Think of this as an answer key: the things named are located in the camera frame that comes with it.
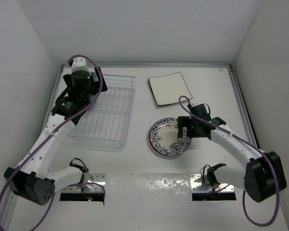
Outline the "red teal floral plate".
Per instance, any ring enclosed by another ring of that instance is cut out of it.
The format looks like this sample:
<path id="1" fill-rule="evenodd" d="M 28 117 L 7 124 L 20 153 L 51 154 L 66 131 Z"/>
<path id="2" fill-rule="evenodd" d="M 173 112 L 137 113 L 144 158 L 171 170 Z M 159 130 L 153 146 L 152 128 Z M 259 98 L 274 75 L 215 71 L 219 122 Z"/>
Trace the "red teal floral plate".
<path id="1" fill-rule="evenodd" d="M 151 149 L 152 149 L 156 154 L 159 154 L 159 155 L 161 155 L 161 156 L 164 156 L 163 154 L 161 154 L 160 152 L 158 152 L 158 151 L 154 148 L 154 146 L 153 146 L 153 144 L 152 144 L 152 142 L 151 142 L 151 140 L 150 140 L 150 132 L 151 132 L 151 128 L 149 129 L 148 135 L 147 135 L 147 140 L 148 140 L 149 146 L 151 147 Z"/>

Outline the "blue white floral plate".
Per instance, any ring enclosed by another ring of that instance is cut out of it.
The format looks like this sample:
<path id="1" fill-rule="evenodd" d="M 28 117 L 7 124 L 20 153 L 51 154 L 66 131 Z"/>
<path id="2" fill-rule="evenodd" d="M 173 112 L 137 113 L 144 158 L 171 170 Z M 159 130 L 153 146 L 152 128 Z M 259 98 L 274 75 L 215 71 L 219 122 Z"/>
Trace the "blue white floral plate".
<path id="1" fill-rule="evenodd" d="M 192 140 L 177 138 L 177 133 L 177 118 L 162 118 L 152 125 L 150 140 L 154 148 L 165 157 L 179 156 L 189 149 Z"/>

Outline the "square cream plate black rim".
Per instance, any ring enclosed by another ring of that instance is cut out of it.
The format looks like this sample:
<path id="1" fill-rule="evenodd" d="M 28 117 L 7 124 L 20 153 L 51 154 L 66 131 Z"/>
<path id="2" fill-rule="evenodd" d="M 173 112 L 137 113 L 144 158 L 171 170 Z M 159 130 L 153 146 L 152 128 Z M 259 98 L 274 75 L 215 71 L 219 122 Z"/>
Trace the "square cream plate black rim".
<path id="1" fill-rule="evenodd" d="M 193 98 L 181 72 L 150 77 L 150 83 L 159 107 L 177 104 L 180 96 Z"/>

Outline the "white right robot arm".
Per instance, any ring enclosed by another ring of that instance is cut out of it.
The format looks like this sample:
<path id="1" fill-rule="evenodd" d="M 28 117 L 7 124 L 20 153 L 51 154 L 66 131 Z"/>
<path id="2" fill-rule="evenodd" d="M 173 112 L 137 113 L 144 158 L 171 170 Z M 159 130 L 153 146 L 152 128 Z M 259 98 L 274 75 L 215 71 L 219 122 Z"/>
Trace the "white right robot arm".
<path id="1" fill-rule="evenodd" d="M 242 174 L 226 169 L 223 163 L 207 170 L 207 182 L 214 187 L 219 184 L 217 170 L 220 168 L 232 184 L 242 188 L 255 201 L 262 202 L 276 191 L 287 187 L 280 156 L 276 152 L 264 152 L 237 136 L 219 117 L 212 118 L 203 104 L 188 105 L 189 116 L 177 118 L 177 137 L 208 138 L 229 152 L 244 168 Z"/>

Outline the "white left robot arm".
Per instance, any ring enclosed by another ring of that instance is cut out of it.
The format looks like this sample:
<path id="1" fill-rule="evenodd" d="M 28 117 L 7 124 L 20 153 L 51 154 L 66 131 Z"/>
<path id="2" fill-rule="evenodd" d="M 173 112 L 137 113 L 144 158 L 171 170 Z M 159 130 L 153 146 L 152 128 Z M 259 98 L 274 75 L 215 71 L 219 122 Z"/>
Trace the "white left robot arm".
<path id="1" fill-rule="evenodd" d="M 38 205 L 47 204 L 57 191 L 80 183 L 88 172 L 86 167 L 77 164 L 53 173 L 48 169 L 61 142 L 96 102 L 100 93 L 107 91 L 98 66 L 94 72 L 86 66 L 73 67 L 63 80 L 66 88 L 56 99 L 48 122 L 29 154 L 16 168 L 8 167 L 4 172 L 6 188 Z"/>

